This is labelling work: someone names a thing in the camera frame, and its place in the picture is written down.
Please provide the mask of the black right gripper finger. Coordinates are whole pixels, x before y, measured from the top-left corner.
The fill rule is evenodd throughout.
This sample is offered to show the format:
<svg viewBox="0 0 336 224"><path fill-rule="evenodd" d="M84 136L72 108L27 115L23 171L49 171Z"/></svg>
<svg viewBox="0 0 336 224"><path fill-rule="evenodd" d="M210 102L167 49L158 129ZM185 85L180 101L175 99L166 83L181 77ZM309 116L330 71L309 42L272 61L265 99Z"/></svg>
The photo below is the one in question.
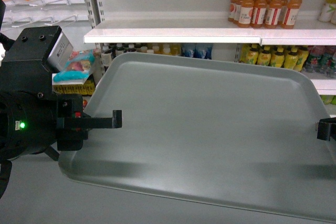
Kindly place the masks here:
<svg viewBox="0 0 336 224"><path fill-rule="evenodd" d="M320 119L317 123L317 139L330 141L335 140L335 117Z"/></svg>

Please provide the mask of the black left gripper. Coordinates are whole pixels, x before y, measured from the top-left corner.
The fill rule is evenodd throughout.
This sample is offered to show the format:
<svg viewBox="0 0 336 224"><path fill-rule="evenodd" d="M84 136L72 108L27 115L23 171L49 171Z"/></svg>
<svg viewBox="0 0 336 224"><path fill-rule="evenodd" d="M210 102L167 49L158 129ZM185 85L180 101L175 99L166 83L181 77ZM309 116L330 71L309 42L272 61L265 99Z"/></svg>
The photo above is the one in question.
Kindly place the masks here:
<svg viewBox="0 0 336 224"><path fill-rule="evenodd" d="M59 151L78 151L91 129L122 128L122 111L113 110L112 117L93 118L83 112L79 94L60 94L56 106L56 142Z"/></svg>

